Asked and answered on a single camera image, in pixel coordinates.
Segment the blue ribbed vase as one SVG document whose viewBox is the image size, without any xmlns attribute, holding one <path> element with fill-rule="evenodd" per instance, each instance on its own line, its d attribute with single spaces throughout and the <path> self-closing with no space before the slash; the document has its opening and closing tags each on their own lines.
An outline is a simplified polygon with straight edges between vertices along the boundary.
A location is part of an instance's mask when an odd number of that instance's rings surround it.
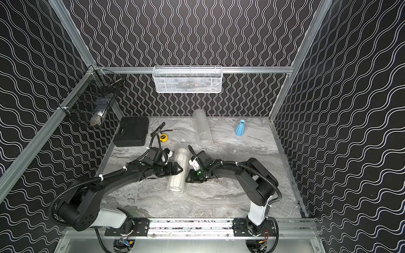
<svg viewBox="0 0 405 253">
<path fill-rule="evenodd" d="M 237 136 L 242 136 L 245 133 L 245 120 L 240 120 L 238 126 L 236 127 L 235 134 Z"/>
</svg>

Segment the bubble white cylinder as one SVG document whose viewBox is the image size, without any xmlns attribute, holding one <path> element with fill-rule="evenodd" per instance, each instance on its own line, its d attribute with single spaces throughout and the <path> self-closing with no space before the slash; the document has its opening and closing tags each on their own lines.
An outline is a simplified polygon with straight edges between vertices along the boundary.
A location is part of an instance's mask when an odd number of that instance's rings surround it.
<svg viewBox="0 0 405 253">
<path fill-rule="evenodd" d="M 189 173 L 189 159 L 190 152 L 186 144 L 179 144 L 176 146 L 174 162 L 176 162 L 180 168 L 178 169 L 179 173 L 170 176 L 167 184 L 167 189 L 172 192 L 183 192 L 186 178 Z"/>
</svg>

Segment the clear bubble wrap sheet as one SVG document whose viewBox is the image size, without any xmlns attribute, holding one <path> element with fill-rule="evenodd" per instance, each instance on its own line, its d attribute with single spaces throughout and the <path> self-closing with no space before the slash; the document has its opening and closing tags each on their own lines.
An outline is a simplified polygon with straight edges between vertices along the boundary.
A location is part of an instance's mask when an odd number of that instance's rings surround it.
<svg viewBox="0 0 405 253">
<path fill-rule="evenodd" d="M 277 179 L 279 183 L 279 189 L 282 192 L 291 191 L 291 183 L 287 167 L 283 162 L 281 154 L 277 152 L 271 152 L 262 156 L 261 162 L 267 168 L 267 170 Z"/>
</svg>

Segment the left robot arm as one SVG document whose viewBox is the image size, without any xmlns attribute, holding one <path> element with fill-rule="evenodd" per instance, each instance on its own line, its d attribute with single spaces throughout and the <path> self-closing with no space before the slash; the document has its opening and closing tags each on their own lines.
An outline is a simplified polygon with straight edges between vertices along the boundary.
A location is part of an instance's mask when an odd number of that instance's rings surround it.
<svg viewBox="0 0 405 253">
<path fill-rule="evenodd" d="M 122 169 L 97 177 L 82 177 L 51 202 L 47 215 L 56 225 L 83 231 L 90 227 L 111 227 L 127 235 L 134 229 L 133 216 L 123 209 L 102 209 L 102 199 L 110 193 L 151 176 L 157 178 L 182 173 L 170 161 L 169 149 L 150 148 L 142 160 L 128 162 Z"/>
</svg>

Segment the clear bubble wrap roll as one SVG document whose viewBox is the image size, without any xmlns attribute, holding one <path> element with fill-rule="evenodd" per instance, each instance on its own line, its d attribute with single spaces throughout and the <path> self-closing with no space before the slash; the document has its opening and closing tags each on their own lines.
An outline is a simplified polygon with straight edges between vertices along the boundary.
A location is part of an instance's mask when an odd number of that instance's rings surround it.
<svg viewBox="0 0 405 253">
<path fill-rule="evenodd" d="M 193 123 L 196 137 L 201 145 L 210 145 L 213 143 L 211 130 L 209 128 L 206 112 L 203 109 L 196 109 L 193 112 Z"/>
</svg>

